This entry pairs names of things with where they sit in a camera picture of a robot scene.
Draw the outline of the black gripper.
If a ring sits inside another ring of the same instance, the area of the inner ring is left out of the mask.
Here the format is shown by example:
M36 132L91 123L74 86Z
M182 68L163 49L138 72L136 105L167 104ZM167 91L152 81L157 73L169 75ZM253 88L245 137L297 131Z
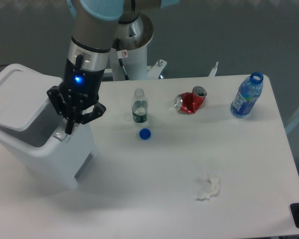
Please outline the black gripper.
M59 115L66 120L65 133L72 134L75 124L74 112L81 99L83 107L94 105L89 113L80 116L80 123L87 124L101 117L106 107L98 102L98 91L104 75L101 71L89 71L86 69L76 69L75 65L67 59L63 82L59 86L53 86L47 91L49 100Z

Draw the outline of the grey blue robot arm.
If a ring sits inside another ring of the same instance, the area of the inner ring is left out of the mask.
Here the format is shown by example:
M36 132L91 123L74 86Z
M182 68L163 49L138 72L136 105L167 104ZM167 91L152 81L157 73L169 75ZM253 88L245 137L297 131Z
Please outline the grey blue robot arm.
M66 121L65 133L103 115L98 90L111 49L135 50L153 36L145 9L175 5L176 0L70 0L75 24L64 77L47 91L56 112Z

